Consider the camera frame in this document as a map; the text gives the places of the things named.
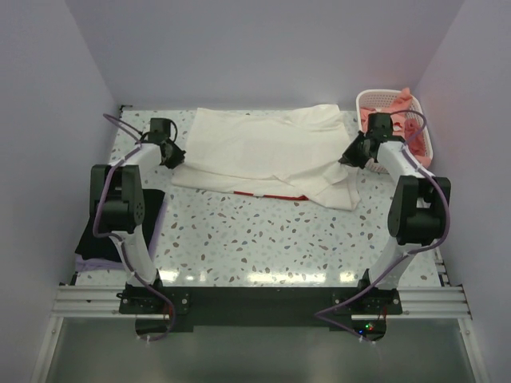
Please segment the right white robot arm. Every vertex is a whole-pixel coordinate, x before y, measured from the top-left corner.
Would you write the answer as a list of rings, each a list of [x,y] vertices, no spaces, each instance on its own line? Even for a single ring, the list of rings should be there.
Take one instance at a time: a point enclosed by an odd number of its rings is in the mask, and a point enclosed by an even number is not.
[[[439,247],[450,230],[449,179],[428,171],[405,138],[394,135],[390,113],[371,113],[366,131],[358,133],[339,159],[352,168],[365,168],[370,161],[385,168],[395,190],[387,216],[389,239],[366,270],[364,294],[373,288],[396,289],[413,257]]]

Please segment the white t shirt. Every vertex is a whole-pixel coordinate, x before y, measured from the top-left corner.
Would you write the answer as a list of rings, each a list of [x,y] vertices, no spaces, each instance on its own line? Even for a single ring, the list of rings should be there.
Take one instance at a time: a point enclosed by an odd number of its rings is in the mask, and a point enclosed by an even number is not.
[[[357,172],[339,162],[350,142],[337,105],[265,116],[199,108],[172,183],[352,211]]]

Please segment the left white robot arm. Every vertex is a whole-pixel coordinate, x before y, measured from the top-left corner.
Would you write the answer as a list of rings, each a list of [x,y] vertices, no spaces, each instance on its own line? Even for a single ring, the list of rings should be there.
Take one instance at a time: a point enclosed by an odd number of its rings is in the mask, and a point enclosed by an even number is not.
[[[145,199],[142,176],[156,167],[174,169],[185,151],[176,144],[177,126],[167,118],[152,118],[147,132],[133,136],[134,146],[119,160],[91,169],[89,213],[92,233],[113,242],[133,287],[156,287],[159,272],[143,236]]]

